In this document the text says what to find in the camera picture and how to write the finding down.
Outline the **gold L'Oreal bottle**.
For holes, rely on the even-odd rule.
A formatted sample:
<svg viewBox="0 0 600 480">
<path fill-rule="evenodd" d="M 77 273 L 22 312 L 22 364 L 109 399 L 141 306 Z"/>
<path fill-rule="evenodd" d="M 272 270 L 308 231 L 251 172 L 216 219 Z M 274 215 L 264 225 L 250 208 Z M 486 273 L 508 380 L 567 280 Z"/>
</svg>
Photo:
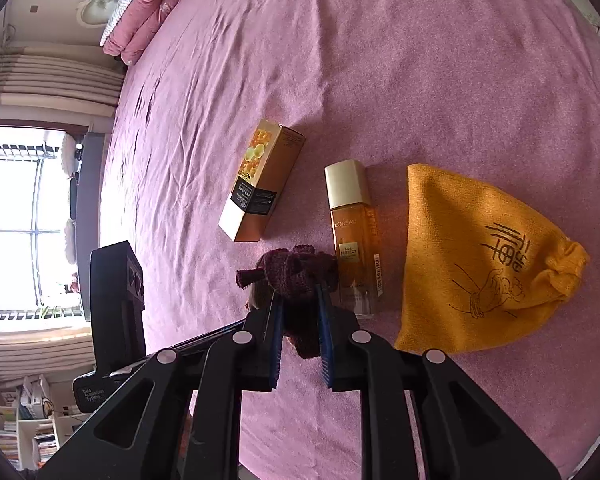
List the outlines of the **gold L'Oreal bottle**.
<svg viewBox="0 0 600 480">
<path fill-rule="evenodd" d="M 341 307 L 370 318 L 384 294 L 379 231 L 365 167 L 355 159 L 325 167 Z"/>
</svg>

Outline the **gold L'Oreal box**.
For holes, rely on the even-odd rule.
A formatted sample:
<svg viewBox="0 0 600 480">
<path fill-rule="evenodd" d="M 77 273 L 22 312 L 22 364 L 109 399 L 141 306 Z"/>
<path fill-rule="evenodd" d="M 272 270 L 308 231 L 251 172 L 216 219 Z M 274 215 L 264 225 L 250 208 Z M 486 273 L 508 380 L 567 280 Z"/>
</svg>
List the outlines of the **gold L'Oreal box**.
<svg viewBox="0 0 600 480">
<path fill-rule="evenodd" d="M 296 130 L 262 119 L 254 130 L 219 218 L 233 242 L 257 242 L 306 143 Z"/>
</svg>

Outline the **orange drawstring pouch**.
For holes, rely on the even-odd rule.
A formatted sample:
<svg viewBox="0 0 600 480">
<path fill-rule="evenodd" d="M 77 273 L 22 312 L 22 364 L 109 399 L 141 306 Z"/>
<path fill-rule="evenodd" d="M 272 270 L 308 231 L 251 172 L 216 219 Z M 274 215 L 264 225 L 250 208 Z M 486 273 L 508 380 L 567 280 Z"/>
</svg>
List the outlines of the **orange drawstring pouch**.
<svg viewBox="0 0 600 480">
<path fill-rule="evenodd" d="M 396 348 L 463 353 L 541 328 L 580 288 L 584 247 L 493 185 L 407 167 L 407 242 Z"/>
</svg>

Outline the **white bookshelf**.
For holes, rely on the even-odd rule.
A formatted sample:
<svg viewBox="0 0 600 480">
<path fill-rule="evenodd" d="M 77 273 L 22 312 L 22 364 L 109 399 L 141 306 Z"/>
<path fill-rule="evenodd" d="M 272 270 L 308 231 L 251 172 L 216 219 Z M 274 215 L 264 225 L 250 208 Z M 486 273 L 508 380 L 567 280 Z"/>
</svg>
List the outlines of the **white bookshelf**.
<svg viewBox="0 0 600 480">
<path fill-rule="evenodd" d="M 0 449 L 18 469 L 43 467 L 86 419 L 65 380 L 39 374 L 0 388 Z"/>
</svg>

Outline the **window with metal bars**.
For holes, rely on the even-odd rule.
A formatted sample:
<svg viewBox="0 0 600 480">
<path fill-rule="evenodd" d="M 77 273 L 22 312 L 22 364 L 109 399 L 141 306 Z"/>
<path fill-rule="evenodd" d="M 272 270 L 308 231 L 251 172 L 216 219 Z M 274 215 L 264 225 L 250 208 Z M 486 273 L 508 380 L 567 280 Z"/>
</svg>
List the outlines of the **window with metal bars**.
<svg viewBox="0 0 600 480">
<path fill-rule="evenodd" d="M 83 145 L 0 127 L 0 332 L 84 320 L 74 229 Z"/>
</svg>

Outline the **beige curtain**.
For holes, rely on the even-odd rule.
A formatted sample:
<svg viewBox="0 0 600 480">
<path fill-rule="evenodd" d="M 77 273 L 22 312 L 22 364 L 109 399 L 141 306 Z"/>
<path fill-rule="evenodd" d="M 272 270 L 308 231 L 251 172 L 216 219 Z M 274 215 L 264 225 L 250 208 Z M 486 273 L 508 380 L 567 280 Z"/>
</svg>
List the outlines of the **beige curtain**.
<svg viewBox="0 0 600 480">
<path fill-rule="evenodd" d="M 71 58 L 0 53 L 0 105 L 110 118 L 123 79 L 115 70 Z"/>
</svg>

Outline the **folded pink quilt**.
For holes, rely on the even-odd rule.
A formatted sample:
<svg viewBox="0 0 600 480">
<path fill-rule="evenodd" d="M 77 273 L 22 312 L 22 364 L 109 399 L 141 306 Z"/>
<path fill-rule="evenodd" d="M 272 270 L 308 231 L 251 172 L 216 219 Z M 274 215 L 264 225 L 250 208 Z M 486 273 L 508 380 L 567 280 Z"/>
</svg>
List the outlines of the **folded pink quilt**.
<svg viewBox="0 0 600 480">
<path fill-rule="evenodd" d="M 180 0 L 133 0 L 124 11 L 102 52 L 131 66 L 138 62 Z"/>
</svg>

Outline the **pink bed sheet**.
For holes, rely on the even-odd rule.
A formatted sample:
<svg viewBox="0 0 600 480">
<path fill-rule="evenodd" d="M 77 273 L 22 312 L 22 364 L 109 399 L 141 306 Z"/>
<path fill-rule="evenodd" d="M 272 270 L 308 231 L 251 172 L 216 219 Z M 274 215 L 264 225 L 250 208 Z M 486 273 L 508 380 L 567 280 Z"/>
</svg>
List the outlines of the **pink bed sheet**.
<svg viewBox="0 0 600 480">
<path fill-rule="evenodd" d="M 219 218 L 262 119 L 306 138 L 263 236 Z M 146 346 L 245 311 L 238 270 L 277 247 L 332 250 L 324 169 L 354 158 L 377 209 L 399 329 L 406 168 L 491 183 L 590 255 L 577 295 L 514 344 L 458 365 L 569 476 L 600 434 L 600 38 L 569 0 L 180 0 L 125 77 L 100 239 L 144 270 Z"/>
</svg>

